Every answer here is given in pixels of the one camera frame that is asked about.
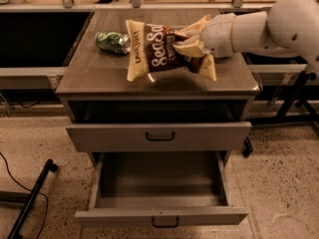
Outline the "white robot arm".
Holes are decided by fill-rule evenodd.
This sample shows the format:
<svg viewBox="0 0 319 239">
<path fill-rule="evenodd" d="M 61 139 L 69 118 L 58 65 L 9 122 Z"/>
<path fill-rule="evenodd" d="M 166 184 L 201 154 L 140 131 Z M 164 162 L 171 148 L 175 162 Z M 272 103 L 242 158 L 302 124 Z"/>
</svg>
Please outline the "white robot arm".
<svg viewBox="0 0 319 239">
<path fill-rule="evenodd" d="M 220 14 L 204 18 L 179 33 L 185 39 L 173 47 L 184 56 L 300 56 L 314 71 L 319 71 L 319 5 L 314 0 L 278 0 L 267 11 Z"/>
</svg>

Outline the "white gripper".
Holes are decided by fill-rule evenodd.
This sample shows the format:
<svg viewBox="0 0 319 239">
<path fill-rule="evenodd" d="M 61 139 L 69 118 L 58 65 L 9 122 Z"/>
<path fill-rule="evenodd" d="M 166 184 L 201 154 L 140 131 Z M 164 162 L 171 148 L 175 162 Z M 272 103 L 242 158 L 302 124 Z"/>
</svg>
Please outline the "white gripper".
<svg viewBox="0 0 319 239">
<path fill-rule="evenodd" d="M 211 53 L 214 58 L 226 58 L 233 55 L 231 34 L 235 19 L 233 13 L 221 14 L 213 17 L 210 21 L 196 22 L 177 31 L 182 37 L 200 35 L 201 41 L 192 43 L 176 42 L 172 46 L 181 55 L 200 58 Z"/>
</svg>

